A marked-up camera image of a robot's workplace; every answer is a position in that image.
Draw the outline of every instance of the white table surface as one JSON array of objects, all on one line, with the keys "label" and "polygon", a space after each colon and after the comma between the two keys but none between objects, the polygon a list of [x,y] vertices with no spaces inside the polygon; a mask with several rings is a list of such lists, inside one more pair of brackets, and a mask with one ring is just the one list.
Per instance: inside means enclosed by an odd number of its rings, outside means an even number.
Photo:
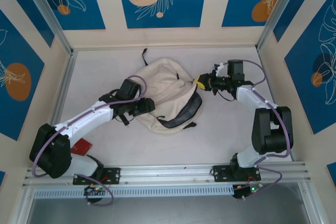
[{"label": "white table surface", "polygon": [[[80,51],[71,78],[61,122],[88,107],[99,97],[120,87],[122,81],[144,67],[142,49]],[[260,63],[254,47],[238,48],[149,48],[145,58],[152,63],[161,58],[177,61],[192,78],[210,73],[215,63],[248,59]],[[221,71],[226,75],[226,68]],[[263,73],[244,63],[245,80],[257,82]],[[271,99],[266,82],[258,91]],[[203,110],[195,128],[174,135],[150,132],[136,119],[129,126],[113,120],[84,137],[93,144],[88,154],[105,165],[177,165],[228,163],[251,144],[254,115],[238,101],[227,102],[212,92],[198,91]],[[269,161],[290,161],[288,158]]]}]

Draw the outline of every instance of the red pad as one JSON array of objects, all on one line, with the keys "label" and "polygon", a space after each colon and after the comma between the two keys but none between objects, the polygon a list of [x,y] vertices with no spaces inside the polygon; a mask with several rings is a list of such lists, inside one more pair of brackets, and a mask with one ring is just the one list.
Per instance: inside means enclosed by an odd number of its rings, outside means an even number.
[{"label": "red pad", "polygon": [[85,156],[85,154],[90,150],[92,144],[90,144],[85,139],[80,139],[78,142],[71,148],[71,153]]}]

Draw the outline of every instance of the robotic arm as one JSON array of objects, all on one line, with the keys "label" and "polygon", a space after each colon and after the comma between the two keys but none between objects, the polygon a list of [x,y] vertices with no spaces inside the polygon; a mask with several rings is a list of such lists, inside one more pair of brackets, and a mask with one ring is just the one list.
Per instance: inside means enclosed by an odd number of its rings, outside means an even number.
[{"label": "robotic arm", "polygon": [[[219,71],[228,64],[227,77],[218,76]],[[229,60],[228,63],[215,65],[211,73],[202,74],[196,80],[198,86],[205,91],[217,92],[226,90],[234,100],[248,106],[255,114],[252,130],[252,145],[235,154],[230,162],[231,181],[246,181],[244,169],[254,167],[263,157],[287,150],[287,140],[283,127],[273,107],[281,117],[287,130],[290,148],[293,146],[291,111],[288,107],[278,106],[265,100],[255,89],[251,81],[245,81],[242,60]]]},{"label": "robotic arm", "polygon": [[[103,164],[97,159],[89,155],[72,154],[71,148],[94,128],[117,116],[125,125],[128,125],[125,113],[138,116],[153,111],[155,109],[153,100],[141,98],[136,101],[134,98],[137,93],[141,93],[141,86],[130,79],[125,79],[119,90],[113,90],[103,95],[92,107],[73,119],[55,126],[44,124],[37,132],[29,159],[34,161],[45,143],[63,129],[41,153],[37,165],[51,178],[73,174],[92,176],[99,169],[102,170]],[[112,102],[119,102],[119,104],[108,106]],[[98,173],[95,177],[99,180],[101,174]]]}]

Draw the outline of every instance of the black strap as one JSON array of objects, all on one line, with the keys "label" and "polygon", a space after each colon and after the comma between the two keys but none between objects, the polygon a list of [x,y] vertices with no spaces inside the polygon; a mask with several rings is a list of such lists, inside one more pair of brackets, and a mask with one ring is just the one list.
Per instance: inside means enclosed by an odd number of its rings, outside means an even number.
[{"label": "black strap", "polygon": [[187,129],[187,128],[191,128],[191,127],[196,127],[196,123],[194,123],[194,122],[191,122],[190,124],[188,124],[186,127],[184,127],[183,129],[185,130],[185,129]]},{"label": "black strap", "polygon": [[124,124],[125,126],[127,126],[127,125],[130,124],[130,122],[127,120],[126,116],[124,116],[124,115],[119,115],[118,117],[120,118],[120,120],[123,122],[123,124]]},{"label": "black strap", "polygon": [[145,62],[145,65],[148,66],[148,63],[147,63],[147,61],[145,60],[145,57],[144,57],[145,52],[147,52],[147,48],[145,48],[145,49],[142,51],[142,59],[143,59],[143,61]]}]

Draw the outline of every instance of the backpack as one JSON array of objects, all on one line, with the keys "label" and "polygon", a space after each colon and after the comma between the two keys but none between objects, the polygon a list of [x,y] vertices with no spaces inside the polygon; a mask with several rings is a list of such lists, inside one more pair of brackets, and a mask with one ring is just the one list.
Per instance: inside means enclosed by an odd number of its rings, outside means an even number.
[{"label": "backpack", "polygon": [[[196,92],[197,84],[175,61],[161,59],[135,75],[141,76],[147,83],[145,98],[151,98],[155,110],[136,118],[151,131],[161,134],[173,134],[189,127],[195,127],[193,121],[201,112],[202,98]],[[137,78],[132,79],[141,85]]]}]

